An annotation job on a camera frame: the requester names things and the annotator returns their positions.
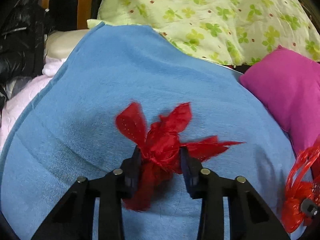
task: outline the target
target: red fabric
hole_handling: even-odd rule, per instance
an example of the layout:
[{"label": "red fabric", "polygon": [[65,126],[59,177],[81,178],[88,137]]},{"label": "red fabric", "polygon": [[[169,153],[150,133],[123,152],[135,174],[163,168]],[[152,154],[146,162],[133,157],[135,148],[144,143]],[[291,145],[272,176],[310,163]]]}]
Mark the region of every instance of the red fabric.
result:
[{"label": "red fabric", "polygon": [[168,116],[159,116],[147,133],[145,116],[141,105],[133,102],[116,117],[118,130],[137,144],[141,151],[140,181],[133,198],[124,200],[128,209],[145,211],[150,208],[151,197],[162,181],[181,174],[179,148],[188,147],[189,155],[201,161],[210,159],[228,150],[239,142],[219,142],[212,136],[200,142],[180,143],[179,134],[189,124],[192,114],[190,104],[177,106]]},{"label": "red fabric", "polygon": [[[309,198],[316,204],[319,204],[320,177],[317,177],[313,182],[301,181],[308,169],[319,158],[319,155],[320,138],[318,138],[312,147],[307,148],[299,154],[288,175],[285,185],[285,201],[282,209],[282,223],[288,233],[294,232],[303,221],[305,225],[310,224],[310,219],[300,210],[304,199]],[[301,171],[292,184],[293,177],[299,169]]]}]

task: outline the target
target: red plastic net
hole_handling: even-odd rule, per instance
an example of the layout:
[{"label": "red plastic net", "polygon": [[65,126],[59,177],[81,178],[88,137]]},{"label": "red plastic net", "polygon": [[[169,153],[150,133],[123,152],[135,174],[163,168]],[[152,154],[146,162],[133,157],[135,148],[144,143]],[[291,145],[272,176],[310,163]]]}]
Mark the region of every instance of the red plastic net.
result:
[{"label": "red plastic net", "polygon": [[[311,165],[320,155],[320,138],[312,147],[299,153],[293,165],[285,185],[285,202],[282,209],[282,223],[288,233],[294,232],[302,222],[308,225],[311,220],[300,210],[304,199],[309,198],[317,205],[320,205],[320,176],[313,182],[301,181]],[[300,170],[295,181],[293,177]]]}]

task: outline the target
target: fabric pile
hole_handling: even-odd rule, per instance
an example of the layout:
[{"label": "fabric pile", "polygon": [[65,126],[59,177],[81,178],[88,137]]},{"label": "fabric pile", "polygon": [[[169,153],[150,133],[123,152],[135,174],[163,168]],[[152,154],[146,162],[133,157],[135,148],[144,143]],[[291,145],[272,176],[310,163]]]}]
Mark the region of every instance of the fabric pile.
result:
[{"label": "fabric pile", "polygon": [[[167,117],[177,103],[191,102],[192,120],[179,133],[182,144],[212,135],[245,142],[203,165],[221,177],[245,176],[280,218],[295,162],[292,146],[239,76],[180,52],[148,26],[97,26],[27,105],[3,146],[0,204],[10,226],[30,240],[79,175],[103,177],[132,156],[135,143],[115,125],[132,100],[142,105],[148,124],[158,122],[159,114]],[[200,210],[201,201],[192,200],[182,176],[173,174],[156,189],[150,209],[123,208],[124,233],[132,240],[196,239]],[[228,239],[227,205],[224,225]]]}]

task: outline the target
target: pink fleece blanket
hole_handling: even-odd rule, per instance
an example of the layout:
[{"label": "pink fleece blanket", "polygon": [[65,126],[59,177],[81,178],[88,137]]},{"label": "pink fleece blanket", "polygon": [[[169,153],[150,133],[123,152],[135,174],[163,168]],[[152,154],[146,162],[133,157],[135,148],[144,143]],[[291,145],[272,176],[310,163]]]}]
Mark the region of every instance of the pink fleece blanket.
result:
[{"label": "pink fleece blanket", "polygon": [[7,101],[2,110],[2,122],[0,128],[0,151],[9,135],[14,123],[31,102],[31,100],[49,83],[59,68],[67,59],[45,58],[45,65],[41,76],[34,78],[25,88],[11,100]]}]

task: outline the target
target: cloth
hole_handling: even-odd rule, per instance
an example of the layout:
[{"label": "cloth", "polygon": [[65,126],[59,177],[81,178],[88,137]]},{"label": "cloth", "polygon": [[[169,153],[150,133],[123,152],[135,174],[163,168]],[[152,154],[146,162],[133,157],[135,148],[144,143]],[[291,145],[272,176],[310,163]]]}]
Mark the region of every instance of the cloth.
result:
[{"label": "cloth", "polygon": [[2,112],[2,109],[7,99],[8,99],[8,96],[7,96],[7,93],[5,92],[5,86],[0,84],[0,112]]},{"label": "cloth", "polygon": [[11,100],[7,101],[2,110],[2,125],[0,127],[0,151],[3,148],[16,120],[31,102],[31,100],[49,83],[66,59],[46,57],[42,70],[43,75],[34,78],[26,87]]},{"label": "cloth", "polygon": [[[98,25],[26,107],[4,145],[0,201],[12,229],[29,240],[77,176],[102,177],[132,156],[135,144],[115,126],[132,100],[141,103],[148,125],[191,102],[181,142],[211,135],[245,142],[203,165],[222,177],[245,176],[280,218],[292,147],[239,75],[189,57],[148,26]],[[174,175],[150,210],[123,209],[124,233],[132,240],[196,239],[200,210],[183,176]],[[228,217],[226,205],[225,239]],[[93,232],[97,239],[96,216]]]},{"label": "cloth", "polygon": [[31,81],[31,77],[16,77],[5,84],[5,91],[7,93],[8,99],[10,100],[16,94],[18,94],[24,86]]},{"label": "cloth", "polygon": [[[292,141],[296,154],[320,135],[320,65],[279,47],[240,77],[241,84],[269,110]],[[320,175],[320,160],[312,165]]]},{"label": "cloth", "polygon": [[221,65],[253,65],[279,44],[320,60],[320,35],[298,0],[102,0],[97,18],[89,28],[150,25],[184,53]]}]

